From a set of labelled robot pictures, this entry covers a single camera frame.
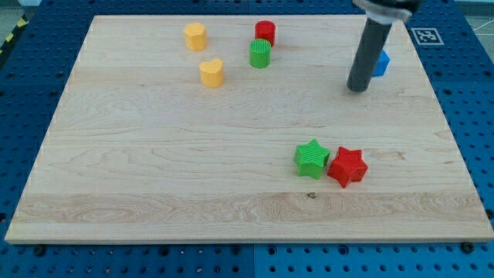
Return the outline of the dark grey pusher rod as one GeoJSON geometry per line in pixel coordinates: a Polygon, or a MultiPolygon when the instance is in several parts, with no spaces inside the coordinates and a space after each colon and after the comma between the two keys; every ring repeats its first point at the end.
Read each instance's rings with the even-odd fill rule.
{"type": "Polygon", "coordinates": [[[369,87],[390,30],[391,24],[380,24],[367,18],[347,78],[349,90],[364,92],[369,87]]]}

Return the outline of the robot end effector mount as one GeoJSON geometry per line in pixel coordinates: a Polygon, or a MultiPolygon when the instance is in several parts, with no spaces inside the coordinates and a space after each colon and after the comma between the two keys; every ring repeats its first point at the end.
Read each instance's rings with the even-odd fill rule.
{"type": "Polygon", "coordinates": [[[375,22],[407,22],[421,5],[422,0],[353,0],[375,22]]]}

